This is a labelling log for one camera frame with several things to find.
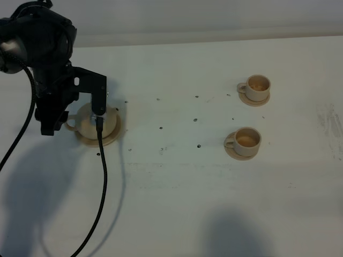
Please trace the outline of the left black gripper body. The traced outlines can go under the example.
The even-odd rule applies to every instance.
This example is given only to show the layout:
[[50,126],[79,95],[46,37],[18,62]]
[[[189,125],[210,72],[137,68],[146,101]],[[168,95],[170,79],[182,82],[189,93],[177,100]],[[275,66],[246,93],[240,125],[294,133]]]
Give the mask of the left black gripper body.
[[53,136],[68,118],[66,108],[79,99],[75,91],[71,64],[53,69],[34,69],[36,110],[35,119],[41,123],[41,134]]

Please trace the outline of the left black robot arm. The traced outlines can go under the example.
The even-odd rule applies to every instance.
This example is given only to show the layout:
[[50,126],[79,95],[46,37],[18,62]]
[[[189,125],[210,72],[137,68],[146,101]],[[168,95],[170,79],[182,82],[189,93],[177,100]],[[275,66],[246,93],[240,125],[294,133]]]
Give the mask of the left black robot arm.
[[54,135],[66,122],[67,106],[78,99],[70,58],[77,35],[72,21],[51,10],[52,1],[21,4],[1,19],[1,50],[14,55],[33,72],[35,119],[43,135]]

